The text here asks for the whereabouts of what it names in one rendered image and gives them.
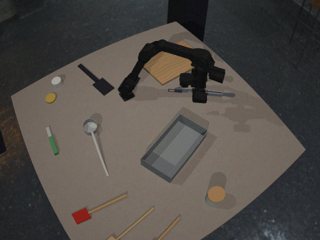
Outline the red spatula with wooden handle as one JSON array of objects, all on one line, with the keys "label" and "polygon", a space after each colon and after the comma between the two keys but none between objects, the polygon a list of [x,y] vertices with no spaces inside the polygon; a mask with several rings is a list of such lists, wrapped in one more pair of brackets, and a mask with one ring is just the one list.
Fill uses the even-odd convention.
[{"label": "red spatula with wooden handle", "polygon": [[81,209],[81,210],[79,210],[79,211],[77,211],[75,213],[72,213],[71,215],[73,216],[73,218],[74,218],[74,220],[75,220],[75,222],[77,224],[82,223],[82,222],[84,222],[86,220],[89,220],[91,218],[90,213],[93,213],[93,212],[95,212],[95,211],[97,211],[97,210],[99,210],[101,208],[104,208],[104,207],[106,207],[106,206],[108,206],[108,205],[110,205],[110,204],[112,204],[112,203],[114,203],[114,202],[116,202],[116,201],[118,201],[120,199],[123,199],[124,197],[126,197],[126,194],[124,194],[124,195],[122,195],[122,196],[120,196],[120,197],[118,197],[116,199],[113,199],[110,202],[105,203],[105,204],[103,204],[103,205],[101,205],[101,206],[99,206],[99,207],[97,207],[95,209],[92,209],[90,211],[87,211],[86,208],[83,208],[83,209]]}]

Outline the brown wooden board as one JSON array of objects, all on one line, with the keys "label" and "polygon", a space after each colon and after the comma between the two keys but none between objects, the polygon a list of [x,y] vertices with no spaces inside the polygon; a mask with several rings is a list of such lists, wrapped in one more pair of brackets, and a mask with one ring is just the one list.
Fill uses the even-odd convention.
[{"label": "brown wooden board", "polygon": [[[193,49],[183,40],[177,41],[175,44]],[[179,77],[181,73],[196,68],[191,64],[192,61],[187,58],[162,51],[145,63],[143,69],[163,86]]]}]

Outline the yellow flat disc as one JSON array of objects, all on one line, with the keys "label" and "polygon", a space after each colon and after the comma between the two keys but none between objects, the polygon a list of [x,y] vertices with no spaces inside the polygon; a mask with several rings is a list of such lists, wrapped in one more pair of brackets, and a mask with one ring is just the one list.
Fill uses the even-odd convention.
[{"label": "yellow flat disc", "polygon": [[56,95],[54,93],[49,93],[45,98],[45,101],[48,104],[52,104],[53,102],[55,102],[55,100],[56,100]]}]

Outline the white short cylinder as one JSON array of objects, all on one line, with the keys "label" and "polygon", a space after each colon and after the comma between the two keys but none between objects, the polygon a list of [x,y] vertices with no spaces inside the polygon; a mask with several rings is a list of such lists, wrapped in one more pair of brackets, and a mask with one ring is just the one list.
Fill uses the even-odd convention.
[{"label": "white short cylinder", "polygon": [[51,81],[51,84],[52,84],[53,88],[55,88],[55,89],[59,88],[62,84],[61,78],[58,76],[54,77]]}]

